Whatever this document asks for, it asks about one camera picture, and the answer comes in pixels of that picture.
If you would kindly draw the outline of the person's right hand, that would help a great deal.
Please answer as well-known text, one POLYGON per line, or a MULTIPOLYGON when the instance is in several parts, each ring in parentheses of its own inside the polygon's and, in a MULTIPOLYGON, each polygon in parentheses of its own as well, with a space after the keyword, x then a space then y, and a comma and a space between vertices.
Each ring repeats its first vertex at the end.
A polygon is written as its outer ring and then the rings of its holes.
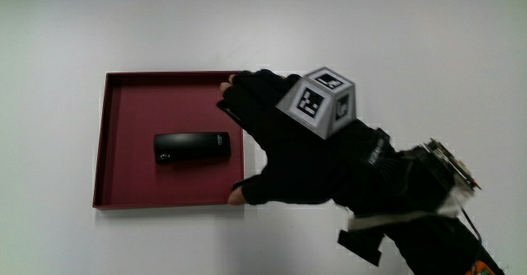
POLYGON ((233 185, 230 205, 334 200, 357 214, 388 211, 403 192, 405 167, 380 131, 355 120, 327 140, 276 105, 299 76, 267 69, 233 74, 220 85, 218 107, 264 150, 262 171, 233 185))

